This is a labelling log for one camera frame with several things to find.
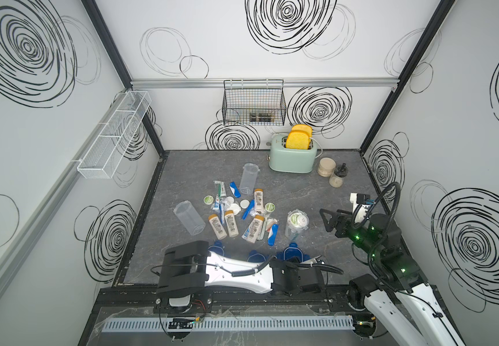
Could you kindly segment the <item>blue-lid clear container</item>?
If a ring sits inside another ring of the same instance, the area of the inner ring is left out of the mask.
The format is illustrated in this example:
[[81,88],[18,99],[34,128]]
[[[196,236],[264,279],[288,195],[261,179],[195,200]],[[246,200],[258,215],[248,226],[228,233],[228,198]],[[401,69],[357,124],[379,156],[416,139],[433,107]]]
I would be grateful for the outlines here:
[[309,217],[302,210],[293,210],[288,213],[285,237],[291,242],[297,239],[309,227]]
[[239,191],[243,195],[252,195],[255,183],[258,178],[260,168],[253,163],[246,163],[243,166],[242,178],[239,184]]
[[200,234],[206,227],[202,217],[189,200],[178,203],[173,212],[192,236]]

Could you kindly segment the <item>blue container lid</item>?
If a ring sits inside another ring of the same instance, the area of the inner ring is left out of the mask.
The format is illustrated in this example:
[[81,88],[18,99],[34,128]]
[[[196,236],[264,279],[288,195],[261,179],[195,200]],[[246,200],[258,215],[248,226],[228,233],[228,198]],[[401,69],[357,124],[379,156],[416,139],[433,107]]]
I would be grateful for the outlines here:
[[217,240],[215,241],[210,247],[209,247],[210,252],[214,252],[218,255],[224,256],[224,246],[221,241]]
[[311,259],[309,255],[304,254],[304,252],[295,242],[290,243],[290,245],[288,245],[284,250],[278,252],[276,257],[282,261],[296,263],[303,263]]
[[251,262],[251,263],[262,263],[262,262],[265,262],[266,260],[268,259],[267,256],[265,256],[264,254],[256,251],[256,250],[252,250],[249,255],[248,255],[248,262]]

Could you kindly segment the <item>cream lotion bottle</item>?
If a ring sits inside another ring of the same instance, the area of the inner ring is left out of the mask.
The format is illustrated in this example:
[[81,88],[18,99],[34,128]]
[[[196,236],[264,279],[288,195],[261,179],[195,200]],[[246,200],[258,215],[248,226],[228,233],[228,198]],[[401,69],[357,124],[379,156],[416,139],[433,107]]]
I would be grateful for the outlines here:
[[224,219],[225,219],[225,224],[227,227],[229,237],[234,238],[234,237],[238,236],[239,230],[237,227],[235,213],[233,212],[233,210],[226,211],[225,215],[224,215]]
[[209,223],[213,229],[213,232],[215,233],[216,237],[218,240],[222,240],[228,237],[228,233],[226,232],[225,228],[223,227],[220,218],[216,214],[212,214],[209,216]]
[[254,244],[257,241],[257,238],[262,231],[264,222],[265,218],[263,216],[256,215],[249,224],[248,228],[246,229],[243,238],[247,242]]
[[256,188],[254,191],[254,202],[255,202],[255,210],[258,213],[263,213],[265,211],[265,203],[264,203],[264,192],[261,188]]

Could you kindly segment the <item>blue toothbrush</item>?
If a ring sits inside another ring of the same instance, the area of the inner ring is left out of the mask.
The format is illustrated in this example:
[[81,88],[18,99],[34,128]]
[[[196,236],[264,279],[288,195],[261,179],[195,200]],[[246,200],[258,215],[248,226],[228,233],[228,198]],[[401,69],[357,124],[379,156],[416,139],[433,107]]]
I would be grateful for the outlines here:
[[249,216],[251,210],[254,209],[254,207],[255,207],[255,201],[251,200],[249,202],[248,207],[245,209],[245,212],[244,212],[244,214],[242,216],[242,220],[245,220]]

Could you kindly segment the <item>white round toiletry piece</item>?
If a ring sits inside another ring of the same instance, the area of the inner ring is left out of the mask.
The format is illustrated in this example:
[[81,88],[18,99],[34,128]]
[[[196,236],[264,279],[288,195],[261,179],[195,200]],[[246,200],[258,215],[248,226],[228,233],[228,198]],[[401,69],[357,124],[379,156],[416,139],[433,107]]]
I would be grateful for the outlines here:
[[235,201],[235,199],[232,196],[226,197],[224,199],[224,209],[225,211],[232,211],[234,215],[238,215],[242,208],[240,205]]

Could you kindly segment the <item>blue small toiletry tube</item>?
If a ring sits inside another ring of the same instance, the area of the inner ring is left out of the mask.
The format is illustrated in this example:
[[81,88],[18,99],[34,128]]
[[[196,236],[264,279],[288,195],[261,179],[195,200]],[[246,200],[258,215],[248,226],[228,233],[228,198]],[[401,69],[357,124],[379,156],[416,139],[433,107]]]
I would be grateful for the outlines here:
[[229,183],[229,187],[232,191],[233,196],[235,196],[236,198],[241,198],[241,193],[235,182]]

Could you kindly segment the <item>green toothbrush packet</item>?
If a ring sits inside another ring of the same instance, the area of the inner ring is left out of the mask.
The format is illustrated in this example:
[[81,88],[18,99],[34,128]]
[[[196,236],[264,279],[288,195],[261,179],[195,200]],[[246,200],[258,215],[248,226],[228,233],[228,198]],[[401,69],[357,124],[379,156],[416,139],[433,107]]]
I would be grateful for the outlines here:
[[215,180],[213,182],[215,188],[216,188],[216,200],[221,200],[226,197],[226,187],[224,182]]

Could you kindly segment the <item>green round toiletry tin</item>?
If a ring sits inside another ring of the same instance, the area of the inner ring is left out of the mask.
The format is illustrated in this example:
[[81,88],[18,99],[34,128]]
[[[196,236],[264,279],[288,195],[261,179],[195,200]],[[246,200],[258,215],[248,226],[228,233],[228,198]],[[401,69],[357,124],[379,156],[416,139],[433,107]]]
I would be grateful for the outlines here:
[[204,199],[203,199],[203,202],[210,206],[210,205],[213,205],[214,202],[215,202],[215,198],[212,196],[212,195],[207,195]]

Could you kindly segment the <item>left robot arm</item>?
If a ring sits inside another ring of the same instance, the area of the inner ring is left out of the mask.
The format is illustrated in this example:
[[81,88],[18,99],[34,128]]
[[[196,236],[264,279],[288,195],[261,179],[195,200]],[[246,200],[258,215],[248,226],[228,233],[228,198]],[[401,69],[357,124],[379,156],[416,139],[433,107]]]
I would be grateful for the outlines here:
[[320,257],[305,254],[296,242],[268,257],[252,250],[246,261],[227,257],[220,241],[190,242],[168,249],[163,263],[150,271],[159,278],[157,293],[177,300],[195,298],[208,287],[288,297],[319,294],[327,287],[324,274],[344,274]]

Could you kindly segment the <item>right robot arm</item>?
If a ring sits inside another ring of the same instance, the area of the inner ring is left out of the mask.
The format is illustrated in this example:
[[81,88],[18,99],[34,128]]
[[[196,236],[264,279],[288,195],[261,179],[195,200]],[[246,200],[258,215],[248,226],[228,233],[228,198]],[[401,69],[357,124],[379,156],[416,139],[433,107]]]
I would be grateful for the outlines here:
[[327,232],[363,250],[370,273],[353,279],[347,292],[355,310],[373,314],[398,345],[463,345],[424,272],[402,243],[395,215],[401,185],[388,184],[369,202],[352,197],[351,211],[320,209]]

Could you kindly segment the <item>mint green toaster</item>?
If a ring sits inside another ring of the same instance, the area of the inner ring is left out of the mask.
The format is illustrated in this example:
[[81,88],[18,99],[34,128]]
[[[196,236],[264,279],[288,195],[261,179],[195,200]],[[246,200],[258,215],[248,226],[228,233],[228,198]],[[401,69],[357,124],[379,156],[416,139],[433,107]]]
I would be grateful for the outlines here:
[[318,141],[311,139],[308,149],[286,148],[287,133],[275,133],[271,138],[268,165],[276,172],[307,174],[313,170],[315,160],[323,153]]

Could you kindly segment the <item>yellow toast slice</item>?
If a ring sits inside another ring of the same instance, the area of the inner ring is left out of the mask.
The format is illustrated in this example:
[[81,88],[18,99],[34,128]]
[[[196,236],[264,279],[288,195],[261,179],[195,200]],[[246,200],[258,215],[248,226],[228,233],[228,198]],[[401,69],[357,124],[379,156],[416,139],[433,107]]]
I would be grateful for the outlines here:
[[297,124],[297,125],[294,125],[291,129],[291,132],[293,131],[300,131],[300,132],[303,132],[305,134],[308,135],[308,137],[312,137],[312,134],[313,134],[313,129],[312,127],[308,126],[308,125],[305,125],[305,124]]
[[286,148],[308,150],[311,142],[310,135],[305,131],[291,131],[286,138]]

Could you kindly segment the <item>back yellow toast slice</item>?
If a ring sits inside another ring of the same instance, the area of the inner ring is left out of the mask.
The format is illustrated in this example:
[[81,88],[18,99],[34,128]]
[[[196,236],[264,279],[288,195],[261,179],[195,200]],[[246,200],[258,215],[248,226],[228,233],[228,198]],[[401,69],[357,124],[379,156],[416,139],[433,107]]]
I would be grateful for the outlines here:
[[300,132],[303,132],[305,134],[308,135],[308,137],[312,137],[312,134],[313,134],[313,129],[312,127],[308,126],[308,125],[305,125],[305,124],[297,124],[297,125],[294,125],[291,129],[291,132],[293,131],[300,131]]

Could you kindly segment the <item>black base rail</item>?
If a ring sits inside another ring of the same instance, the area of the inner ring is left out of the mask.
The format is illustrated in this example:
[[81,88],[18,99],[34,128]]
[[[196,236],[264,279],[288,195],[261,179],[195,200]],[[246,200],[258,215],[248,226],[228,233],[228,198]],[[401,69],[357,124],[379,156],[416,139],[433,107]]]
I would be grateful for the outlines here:
[[121,285],[100,290],[93,311],[103,307],[149,307],[154,313],[195,315],[231,307],[261,306],[310,306],[326,308],[329,312],[358,311],[364,300],[353,293],[349,285],[328,285],[323,291],[300,293],[293,296],[281,294],[256,294],[239,288],[211,287],[192,294],[187,303],[173,307],[170,299],[157,292],[156,285]]

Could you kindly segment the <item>white mesh wall shelf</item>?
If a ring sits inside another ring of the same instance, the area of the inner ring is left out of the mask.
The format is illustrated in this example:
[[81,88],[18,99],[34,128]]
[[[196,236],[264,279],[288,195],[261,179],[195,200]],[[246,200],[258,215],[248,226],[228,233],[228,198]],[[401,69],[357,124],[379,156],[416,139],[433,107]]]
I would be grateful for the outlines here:
[[121,92],[110,107],[110,115],[81,159],[77,171],[88,180],[110,179],[126,157],[144,115],[151,105],[146,91]]

